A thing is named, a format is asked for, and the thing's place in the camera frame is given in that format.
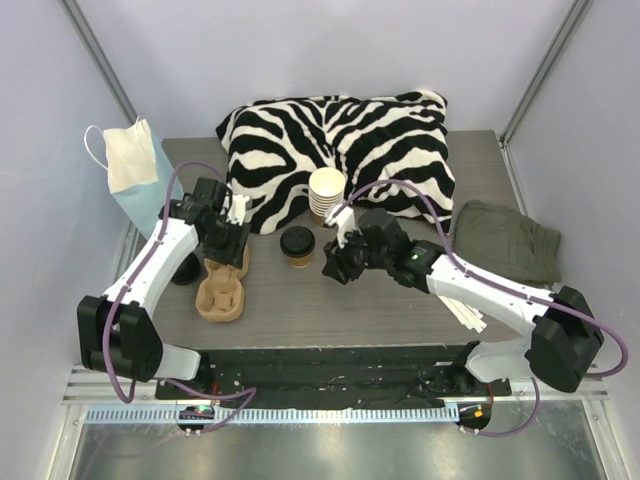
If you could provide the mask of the black plastic cup lid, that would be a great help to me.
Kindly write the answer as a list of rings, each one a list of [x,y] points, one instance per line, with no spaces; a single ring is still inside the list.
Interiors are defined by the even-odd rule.
[[[283,231],[279,240],[280,249],[290,258],[308,256],[315,248],[315,235],[304,226],[292,226]]]

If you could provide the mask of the light blue paper bag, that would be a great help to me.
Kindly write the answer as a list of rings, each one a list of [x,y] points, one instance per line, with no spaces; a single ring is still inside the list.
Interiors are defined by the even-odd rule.
[[[103,161],[89,146],[89,134],[98,132],[104,141]],[[89,156],[106,171],[109,192],[129,220],[146,239],[159,220],[159,212],[171,191],[173,199],[183,196],[179,181],[172,180],[174,167],[148,121],[138,117],[128,128],[87,127],[83,137]]]

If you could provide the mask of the brown paper cup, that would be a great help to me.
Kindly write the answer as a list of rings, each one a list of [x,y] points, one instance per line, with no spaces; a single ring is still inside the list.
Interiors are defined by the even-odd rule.
[[[309,253],[304,256],[289,256],[286,255],[286,259],[294,268],[304,268],[309,265],[313,260],[314,254]]]

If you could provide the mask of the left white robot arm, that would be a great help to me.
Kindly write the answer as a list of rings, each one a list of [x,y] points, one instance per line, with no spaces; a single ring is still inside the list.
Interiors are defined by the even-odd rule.
[[[244,266],[251,200],[213,178],[164,202],[154,230],[125,273],[100,296],[77,307],[82,365],[133,382],[177,381],[190,398],[205,397],[213,385],[209,357],[164,343],[152,322],[164,290],[184,263],[200,265],[195,250],[226,266]]]

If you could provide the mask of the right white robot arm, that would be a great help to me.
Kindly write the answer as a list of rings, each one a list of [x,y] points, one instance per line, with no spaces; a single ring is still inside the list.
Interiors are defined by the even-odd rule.
[[[529,377],[573,393],[604,343],[576,289],[553,292],[483,270],[436,243],[410,239],[382,209],[357,217],[350,207],[334,207],[323,223],[337,231],[324,247],[324,276],[346,285],[366,270],[382,270],[403,287],[462,302],[518,333],[513,340],[468,346],[451,371],[462,394],[495,380]]]

